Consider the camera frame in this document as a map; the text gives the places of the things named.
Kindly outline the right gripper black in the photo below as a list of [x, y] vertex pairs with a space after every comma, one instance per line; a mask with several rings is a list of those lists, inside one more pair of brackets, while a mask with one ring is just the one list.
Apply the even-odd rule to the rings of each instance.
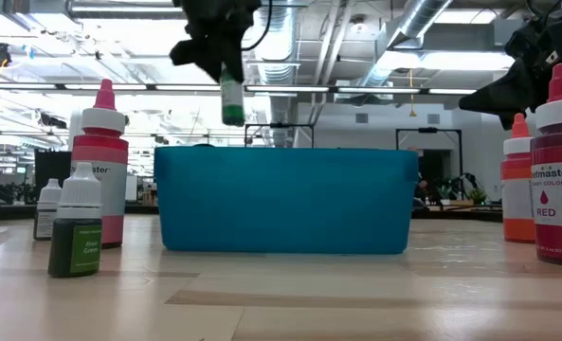
[[504, 47], [516, 61], [507, 73], [459, 100], [462, 110], [499, 115], [504, 131], [511, 131], [517, 113], [535, 111], [548, 96], [553, 67], [562, 63], [562, 17], [534, 18], [515, 31]]

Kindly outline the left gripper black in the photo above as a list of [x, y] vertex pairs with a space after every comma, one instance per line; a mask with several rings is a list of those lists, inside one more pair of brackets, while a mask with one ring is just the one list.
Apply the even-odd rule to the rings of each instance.
[[[219, 83], [222, 67], [238, 83], [245, 80], [241, 44], [253, 26], [253, 13], [261, 0], [173, 0], [173, 6], [186, 16], [188, 40], [178, 42], [170, 51], [174, 65], [194, 63], [212, 65], [209, 75]], [[215, 47], [207, 40], [230, 41]]]

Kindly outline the large orange food coloring bottle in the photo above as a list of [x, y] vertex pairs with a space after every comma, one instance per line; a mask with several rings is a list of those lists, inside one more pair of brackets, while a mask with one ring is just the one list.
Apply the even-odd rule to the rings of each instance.
[[535, 243], [531, 140], [525, 116], [516, 114], [511, 137], [503, 142], [505, 159], [500, 164], [503, 237], [507, 242]]

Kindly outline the large red food coloring bottle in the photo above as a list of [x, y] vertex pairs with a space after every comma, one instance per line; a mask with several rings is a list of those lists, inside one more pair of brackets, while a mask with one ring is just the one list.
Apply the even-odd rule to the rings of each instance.
[[531, 141], [531, 193], [536, 254], [562, 264], [562, 63], [554, 66], [549, 97], [536, 109], [540, 135]]

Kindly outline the large pink food coloring bottle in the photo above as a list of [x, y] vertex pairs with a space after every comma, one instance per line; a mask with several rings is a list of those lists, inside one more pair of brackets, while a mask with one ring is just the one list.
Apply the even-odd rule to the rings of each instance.
[[122, 138], [125, 115], [116, 109], [113, 83], [100, 83], [95, 103], [81, 115], [82, 132], [73, 138], [72, 162], [88, 162], [101, 183], [102, 246], [123, 241], [129, 143]]

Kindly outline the small black food coloring bottle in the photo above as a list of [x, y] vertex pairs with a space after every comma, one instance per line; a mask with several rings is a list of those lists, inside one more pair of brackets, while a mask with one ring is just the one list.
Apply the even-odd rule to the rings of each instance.
[[50, 178], [41, 189], [37, 201], [33, 227], [33, 239], [35, 241], [49, 241], [51, 239], [61, 196], [62, 187], [59, 180]]

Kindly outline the small green food coloring bottle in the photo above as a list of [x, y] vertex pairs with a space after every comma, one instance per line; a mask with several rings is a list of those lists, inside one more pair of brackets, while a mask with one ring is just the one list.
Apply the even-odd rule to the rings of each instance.
[[78, 162], [64, 180], [53, 222], [48, 274], [75, 278], [100, 269], [102, 241], [101, 183], [88, 162]]

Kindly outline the bright ceiling light panel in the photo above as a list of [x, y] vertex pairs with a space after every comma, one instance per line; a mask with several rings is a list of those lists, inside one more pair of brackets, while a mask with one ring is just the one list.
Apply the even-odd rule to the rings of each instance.
[[453, 71], [507, 70], [514, 59], [498, 52], [385, 52], [376, 63], [382, 69], [434, 69]]

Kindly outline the ceiling light strip row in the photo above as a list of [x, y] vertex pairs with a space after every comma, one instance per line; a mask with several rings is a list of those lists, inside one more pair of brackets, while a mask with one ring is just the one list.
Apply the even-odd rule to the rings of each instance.
[[[129, 92], [205, 92], [220, 90], [219, 85], [206, 84], [129, 84], [114, 83], [115, 91]], [[0, 82], [0, 90], [10, 91], [97, 91], [98, 84], [93, 83], [29, 83]], [[286, 93], [286, 94], [371, 94], [371, 95], [447, 95], [460, 96], [475, 93], [472, 89], [450, 88], [407, 88], [407, 87], [352, 87], [352, 86], [305, 86], [305, 85], [245, 85], [249, 93]]]

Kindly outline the person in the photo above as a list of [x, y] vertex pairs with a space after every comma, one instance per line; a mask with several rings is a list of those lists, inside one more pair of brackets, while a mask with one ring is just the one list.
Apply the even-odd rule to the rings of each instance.
[[427, 197], [427, 181], [420, 179], [418, 185], [414, 190], [413, 197], [413, 209], [414, 210], [426, 210], [426, 197]]

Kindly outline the blue plastic bin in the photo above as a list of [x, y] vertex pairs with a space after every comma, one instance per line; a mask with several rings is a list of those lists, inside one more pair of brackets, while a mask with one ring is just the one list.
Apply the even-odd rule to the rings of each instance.
[[154, 179], [169, 250], [401, 254], [418, 155], [162, 147], [154, 152]]

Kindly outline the black display panel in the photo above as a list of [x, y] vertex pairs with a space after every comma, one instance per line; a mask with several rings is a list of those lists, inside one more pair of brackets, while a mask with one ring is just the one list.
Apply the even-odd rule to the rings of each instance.
[[71, 152], [59, 152], [53, 150], [34, 151], [34, 178], [35, 198], [38, 199], [41, 189], [47, 185], [50, 178], [59, 180], [59, 185], [70, 176]]

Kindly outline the silver ventilation duct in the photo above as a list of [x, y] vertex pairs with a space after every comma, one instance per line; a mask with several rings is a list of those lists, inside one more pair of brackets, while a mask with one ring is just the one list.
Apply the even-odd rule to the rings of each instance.
[[358, 85], [377, 87], [383, 85], [401, 59], [395, 47], [421, 49], [426, 32], [453, 0], [407, 0], [403, 14], [386, 22], [374, 41], [374, 55], [369, 69]]
[[[254, 23], [267, 31], [255, 48], [259, 83], [293, 85], [296, 83], [298, 11], [283, 5], [264, 6], [254, 14]], [[265, 110], [266, 122], [295, 123], [297, 101], [288, 96], [270, 96]]]

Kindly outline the black metal frame stand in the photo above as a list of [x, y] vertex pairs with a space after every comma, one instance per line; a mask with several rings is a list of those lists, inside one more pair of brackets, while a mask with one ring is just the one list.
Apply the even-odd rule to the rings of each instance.
[[[277, 143], [277, 139], [281, 136], [274, 136], [275, 131], [285, 131], [283, 143]], [[256, 138], [267, 141], [271, 139], [275, 148], [287, 148], [289, 143], [294, 147], [299, 138], [299, 133], [302, 133], [307, 140], [310, 141], [310, 147], [313, 149], [316, 146], [315, 139], [315, 125], [314, 124], [300, 124], [300, 123], [246, 123], [244, 126], [243, 142], [244, 146], [248, 147], [253, 144]]]
[[[399, 134], [401, 132], [407, 132], [406, 135], [404, 136], [404, 139], [407, 139], [409, 134], [411, 132], [417, 133], [417, 134], [438, 134], [438, 133], [443, 133], [448, 139], [450, 139], [451, 141], [453, 141], [453, 143], [455, 145], [458, 146], [458, 156], [459, 156], [459, 172], [458, 172], [458, 176], [457, 176], [457, 183], [459, 184], [459, 196], [458, 199], [463, 199], [465, 197], [465, 191], [464, 191], [464, 184], [463, 184], [463, 180], [462, 180], [462, 174], [463, 174], [463, 147], [462, 147], [462, 130], [460, 129], [439, 129], [439, 128], [434, 128], [434, 127], [425, 127], [425, 128], [417, 128], [417, 129], [413, 129], [413, 128], [401, 128], [401, 129], [395, 129], [395, 133], [394, 133], [394, 138], [395, 138], [395, 148], [396, 150], [400, 150], [400, 146], [403, 142], [403, 140], [401, 140], [399, 138]], [[457, 142], [456, 140], [452, 139], [452, 137], [449, 135], [449, 133], [454, 133], [457, 135]], [[414, 150], [409, 149], [409, 151], [412, 152], [417, 152], [418, 153], [418, 157], [420, 158], [418, 161], [418, 167], [419, 167], [419, 171], [421, 171], [423, 169], [424, 166], [427, 165], [426, 162], [422, 161], [423, 160], [423, 156], [420, 155], [421, 150], [418, 148], [415, 148]], [[451, 190], [453, 189], [452, 187], [452, 182], [453, 180], [448, 180], [448, 182], [446, 182], [448, 184], [448, 189], [450, 189], [449, 192], [451, 192]], [[435, 196], [433, 196], [433, 198], [436, 200], [436, 204], [437, 206], [449, 206], [450, 204], [450, 198], [449, 198], [449, 194], [447, 194], [447, 197], [444, 198], [442, 197], [442, 189], [443, 186], [439, 189], [439, 188], [435, 188], [436, 192], [435, 192]]]

